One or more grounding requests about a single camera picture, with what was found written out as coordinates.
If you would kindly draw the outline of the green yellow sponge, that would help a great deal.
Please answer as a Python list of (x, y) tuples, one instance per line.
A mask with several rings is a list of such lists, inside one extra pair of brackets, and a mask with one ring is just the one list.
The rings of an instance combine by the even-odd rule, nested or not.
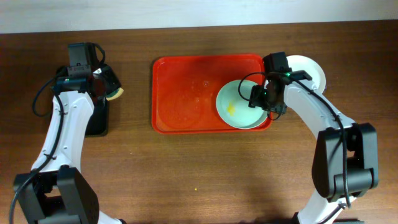
[(108, 101), (115, 100), (116, 98), (119, 98), (123, 94), (124, 90), (122, 88), (118, 88), (117, 90), (114, 90), (110, 94), (106, 96), (106, 99)]

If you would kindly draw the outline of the light green plate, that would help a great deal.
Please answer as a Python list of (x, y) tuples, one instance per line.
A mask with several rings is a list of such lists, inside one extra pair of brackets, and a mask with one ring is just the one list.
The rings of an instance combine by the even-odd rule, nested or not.
[(254, 129), (267, 120), (267, 113), (260, 107), (250, 108), (238, 92), (241, 80), (224, 85), (216, 97), (216, 110), (221, 119), (237, 129)]

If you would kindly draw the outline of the white plate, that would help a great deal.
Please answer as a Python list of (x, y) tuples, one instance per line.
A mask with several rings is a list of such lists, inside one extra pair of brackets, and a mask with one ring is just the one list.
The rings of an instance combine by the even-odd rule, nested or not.
[(313, 59), (303, 55), (290, 55), (287, 56), (289, 67), (294, 71), (304, 70), (315, 82), (316, 87), (320, 93), (323, 93), (326, 88), (325, 72)]

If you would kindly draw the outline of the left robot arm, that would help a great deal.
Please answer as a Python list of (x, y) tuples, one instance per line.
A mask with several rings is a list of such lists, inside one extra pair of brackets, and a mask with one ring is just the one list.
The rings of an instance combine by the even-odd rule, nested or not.
[(30, 172), (14, 180), (8, 222), (20, 205), (28, 223), (124, 223), (100, 210), (95, 191), (81, 174), (86, 130), (97, 103), (123, 92), (107, 64), (61, 69), (48, 81), (53, 110), (41, 152)]

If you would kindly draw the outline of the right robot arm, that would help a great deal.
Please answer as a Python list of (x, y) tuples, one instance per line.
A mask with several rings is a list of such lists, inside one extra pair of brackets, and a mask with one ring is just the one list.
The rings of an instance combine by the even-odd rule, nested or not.
[(315, 187), (291, 223), (334, 223), (357, 198), (379, 184), (377, 132), (336, 109), (305, 71), (269, 72), (251, 88), (249, 107), (281, 116), (294, 110), (317, 143), (312, 164)]

